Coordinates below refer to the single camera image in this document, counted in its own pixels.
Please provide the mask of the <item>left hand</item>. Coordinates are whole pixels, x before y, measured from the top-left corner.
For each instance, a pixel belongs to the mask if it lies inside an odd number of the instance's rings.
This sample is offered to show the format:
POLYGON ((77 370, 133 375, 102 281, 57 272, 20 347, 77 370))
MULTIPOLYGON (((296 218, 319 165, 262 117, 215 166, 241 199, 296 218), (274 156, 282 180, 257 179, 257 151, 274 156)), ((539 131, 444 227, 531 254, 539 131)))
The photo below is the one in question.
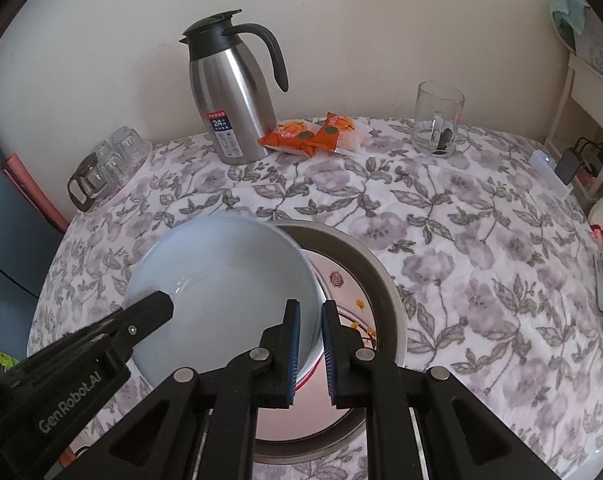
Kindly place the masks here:
POLYGON ((65 469, 70 466, 70 464, 74 463, 75 460, 77 460, 76 453, 72 448, 66 448, 59 456, 58 463, 62 469, 65 469))

